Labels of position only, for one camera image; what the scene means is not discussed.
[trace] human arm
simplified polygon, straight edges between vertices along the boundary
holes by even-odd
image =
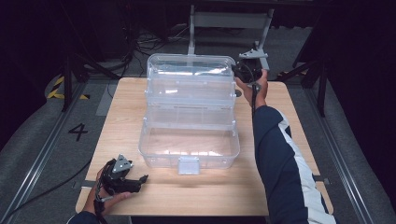
[[[96,176],[96,183],[98,179],[100,178],[101,174],[103,172],[103,169],[101,169]],[[70,220],[67,222],[67,224],[97,224],[99,223],[99,220],[95,214],[95,207],[93,204],[93,201],[95,200],[95,191],[96,191],[96,184],[95,186],[90,190],[90,193],[88,194],[87,201],[85,202],[84,207],[82,208],[81,212],[70,218]],[[109,194],[105,191],[104,188],[100,188],[99,195],[101,198],[106,198],[109,196]],[[120,194],[115,194],[113,195],[113,198],[110,200],[105,201],[105,210],[102,212],[102,216],[105,216],[108,214],[108,212],[111,210],[111,207],[119,203],[127,198],[130,198],[132,195],[131,192],[123,192]]]
[[[291,139],[287,118],[266,104],[266,78],[266,71],[262,71],[262,78],[258,80],[262,89],[256,96],[253,134],[256,164],[265,186],[271,222],[336,223],[316,189],[312,171]],[[251,104],[252,90],[238,78],[236,83]]]

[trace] metal rod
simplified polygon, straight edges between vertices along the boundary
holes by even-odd
[[[195,19],[194,19],[194,5],[191,5],[191,10],[190,10],[190,43],[189,43],[189,51],[188,54],[194,54],[195,52]]]
[[[309,103],[311,104],[311,108],[315,113],[315,117],[318,120],[320,128],[322,129],[326,137],[330,149],[330,154],[332,156],[332,161],[337,168],[338,174],[341,177],[341,180],[346,189],[346,193],[349,196],[349,200],[351,201],[352,206],[355,209],[356,215],[358,216],[360,223],[374,223],[371,218],[370,212],[368,211],[364,200],[361,197],[355,180],[352,174],[349,172],[347,163],[344,160],[341,150],[337,145],[334,136],[332,135],[332,130],[330,129],[327,120],[323,118],[318,112],[318,108],[316,107],[316,98],[313,90],[305,89],[304,91],[309,100]]]
[[[41,172],[44,169],[48,159],[50,158],[50,154],[52,153],[55,145],[59,139],[60,131],[63,128],[64,124],[66,123],[70,113],[75,106],[76,102],[78,101],[78,97],[83,93],[86,83],[78,83],[76,85],[75,93],[73,94],[73,100],[70,104],[69,109],[65,112],[61,113],[60,117],[56,121],[54,127],[52,128],[49,137],[47,138],[44,146],[41,148],[38,156],[35,159],[32,167],[30,168],[29,172],[27,173],[26,177],[24,178],[20,188],[17,191],[17,194],[14,196],[11,204],[9,205],[7,211],[4,213],[0,223],[5,221],[5,218],[8,214],[12,213],[15,209],[17,209],[20,205],[25,203],[29,198],[30,193],[32,192],[37,179],[40,177]],[[13,214],[5,224],[12,224],[15,222],[18,214],[20,211]]]
[[[259,46],[257,47],[257,49],[262,49],[264,47],[264,42],[265,39],[267,38],[268,35],[268,30],[270,29],[270,25],[271,25],[271,21],[274,15],[274,10],[273,9],[269,9],[268,13],[266,15],[266,20],[262,29],[262,38],[260,39],[259,42]]]

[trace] plastic box lid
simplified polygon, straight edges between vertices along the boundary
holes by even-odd
[[[227,56],[153,54],[148,58],[148,104],[228,105],[235,101]]]

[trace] metal frame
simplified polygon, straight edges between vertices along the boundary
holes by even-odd
[[[358,185],[353,178],[352,173],[349,171],[347,162],[344,160],[343,153],[338,146],[335,137],[332,134],[332,130],[330,129],[327,120],[319,114],[315,107],[316,99],[314,91],[312,89],[305,89],[304,92],[311,105],[312,111],[314,111],[315,118],[318,121],[320,129],[323,131],[323,134],[326,138],[329,152],[332,156],[332,161],[334,162],[335,168],[340,175],[341,181],[343,182],[349,200],[351,201],[352,206],[355,209],[359,222],[374,223],[373,218],[370,215],[370,211],[361,196]]]
[[[260,59],[262,68],[269,70],[267,62],[268,54],[263,50],[264,41],[267,37],[271,25],[274,10],[269,9],[267,13],[222,13],[222,12],[195,12],[194,5],[191,5],[190,12],[190,44],[189,55],[195,52],[195,27],[227,27],[227,28],[247,28],[262,29],[260,41],[255,42],[255,49],[245,53],[240,53],[241,59]]]
[[[55,126],[49,134],[49,137],[46,140],[46,143],[41,148],[38,156],[35,159],[30,170],[27,172],[26,177],[24,178],[20,188],[18,189],[17,194],[14,196],[11,204],[8,206],[7,211],[4,213],[3,217],[0,220],[0,223],[10,224],[14,223],[20,211],[15,212],[12,216],[10,216],[7,220],[8,214],[11,214],[15,209],[23,205],[29,199],[30,193],[32,192],[35,183],[40,177],[42,171],[44,170],[47,161],[50,159],[50,154],[55,149],[56,143],[61,135],[61,129],[64,127],[68,118],[70,117],[71,111],[77,103],[78,97],[83,93],[87,83],[78,83],[74,92],[72,92],[73,100],[70,100],[70,108],[66,110],[64,113],[61,113],[60,117],[57,119]]]

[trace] plastic container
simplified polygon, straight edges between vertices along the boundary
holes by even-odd
[[[148,106],[139,141],[148,166],[191,175],[232,165],[240,151],[232,64],[223,56],[148,58]]]

